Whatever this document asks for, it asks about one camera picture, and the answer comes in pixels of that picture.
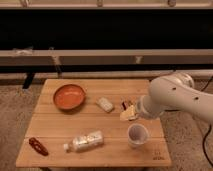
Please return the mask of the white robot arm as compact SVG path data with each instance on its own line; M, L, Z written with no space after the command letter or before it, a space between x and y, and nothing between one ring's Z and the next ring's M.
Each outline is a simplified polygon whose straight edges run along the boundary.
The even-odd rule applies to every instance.
M168 108L194 114L213 124L213 94L196 90L194 80L185 73L153 79L148 94L141 96L135 105L124 110L120 114L120 120L134 120L138 117L156 119Z

